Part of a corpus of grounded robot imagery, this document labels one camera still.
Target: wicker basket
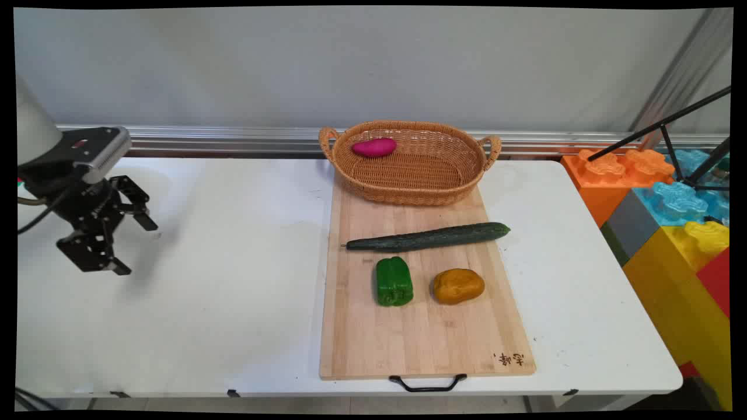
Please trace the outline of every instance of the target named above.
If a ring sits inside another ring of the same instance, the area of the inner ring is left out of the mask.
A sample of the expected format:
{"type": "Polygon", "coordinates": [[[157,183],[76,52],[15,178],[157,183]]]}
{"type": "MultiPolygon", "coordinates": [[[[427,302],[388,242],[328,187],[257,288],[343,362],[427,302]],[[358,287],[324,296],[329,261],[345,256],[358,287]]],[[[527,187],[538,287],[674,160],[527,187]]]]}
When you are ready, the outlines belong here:
{"type": "Polygon", "coordinates": [[[319,144],[353,193],[415,206],[443,206],[466,197],[500,153],[498,136],[475,141],[445,124],[409,121],[371,121],[342,135],[325,127],[319,131],[319,144]],[[331,149],[330,138],[335,139],[331,149]],[[353,153],[353,144],[372,138],[393,138],[397,148],[382,158],[353,153]],[[486,141],[491,144],[489,158],[483,150],[486,141]]]}

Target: white wall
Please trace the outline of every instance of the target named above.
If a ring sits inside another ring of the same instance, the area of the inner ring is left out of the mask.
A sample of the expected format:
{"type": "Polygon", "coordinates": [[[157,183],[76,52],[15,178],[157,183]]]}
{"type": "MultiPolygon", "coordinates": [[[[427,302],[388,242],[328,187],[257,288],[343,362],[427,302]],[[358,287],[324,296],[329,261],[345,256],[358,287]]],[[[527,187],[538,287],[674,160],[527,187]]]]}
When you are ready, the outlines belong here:
{"type": "MultiPolygon", "coordinates": [[[[732,48],[716,63],[688,105],[731,84],[731,50],[732,48]]],[[[729,133],[730,112],[731,94],[675,121],[672,124],[671,131],[677,133],[729,133]]]]}
{"type": "Polygon", "coordinates": [[[624,131],[702,10],[14,9],[58,123],[624,131]]]}

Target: basket handle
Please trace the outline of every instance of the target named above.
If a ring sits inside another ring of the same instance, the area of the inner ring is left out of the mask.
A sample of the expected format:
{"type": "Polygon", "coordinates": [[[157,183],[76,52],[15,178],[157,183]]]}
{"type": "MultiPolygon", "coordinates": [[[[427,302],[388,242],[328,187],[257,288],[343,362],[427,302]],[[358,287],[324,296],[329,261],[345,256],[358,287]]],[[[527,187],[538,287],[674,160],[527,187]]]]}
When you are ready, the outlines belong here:
{"type": "Polygon", "coordinates": [[[322,148],[322,152],[326,156],[329,161],[332,161],[332,150],[329,148],[329,138],[332,137],[335,140],[340,137],[339,134],[337,134],[337,131],[335,131],[332,127],[322,127],[321,130],[319,130],[319,146],[322,148]]]}
{"type": "Polygon", "coordinates": [[[498,154],[500,153],[501,148],[500,137],[498,137],[497,135],[489,135],[488,137],[483,138],[477,143],[481,146],[484,146],[486,141],[490,142],[490,156],[488,157],[488,161],[485,163],[485,167],[483,167],[483,170],[488,170],[491,166],[493,166],[495,160],[498,159],[498,154]]]}

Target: wooden cutting board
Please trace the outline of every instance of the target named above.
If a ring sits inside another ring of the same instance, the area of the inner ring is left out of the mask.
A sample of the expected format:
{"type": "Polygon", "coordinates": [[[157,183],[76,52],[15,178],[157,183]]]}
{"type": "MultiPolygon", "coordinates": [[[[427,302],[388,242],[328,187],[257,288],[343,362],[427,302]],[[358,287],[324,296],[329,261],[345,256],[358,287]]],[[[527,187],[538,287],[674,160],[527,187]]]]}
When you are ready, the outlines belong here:
{"type": "MultiPolygon", "coordinates": [[[[347,251],[353,239],[396,235],[488,220],[480,192],[450,206],[396,206],[364,200],[337,180],[332,196],[320,375],[324,380],[467,375],[528,375],[536,370],[497,241],[408,253],[347,251]],[[415,297],[400,307],[376,303],[375,267],[399,255],[415,297]],[[483,294],[441,305],[436,274],[469,268],[483,294]]],[[[520,235],[511,231],[509,235],[520,235]]]]}

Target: white table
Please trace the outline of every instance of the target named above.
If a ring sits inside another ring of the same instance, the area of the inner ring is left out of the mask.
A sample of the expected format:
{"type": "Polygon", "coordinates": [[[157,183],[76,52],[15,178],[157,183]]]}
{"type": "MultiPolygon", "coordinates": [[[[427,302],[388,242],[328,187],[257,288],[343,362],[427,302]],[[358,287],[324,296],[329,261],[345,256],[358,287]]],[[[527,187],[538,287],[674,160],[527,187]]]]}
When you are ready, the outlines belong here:
{"type": "MultiPolygon", "coordinates": [[[[56,215],[19,236],[17,386],[47,398],[416,395],[319,378],[329,162],[124,158],[110,175],[124,174],[160,226],[127,217],[117,230],[131,275],[79,272],[55,246],[72,231],[56,215]]],[[[603,397],[560,409],[615,409],[681,386],[560,164],[499,161],[479,188],[512,229],[500,251],[537,372],[469,377],[449,395],[553,396],[534,400],[553,410],[577,389],[603,397]]],[[[19,226],[40,211],[18,207],[19,226]]]]}

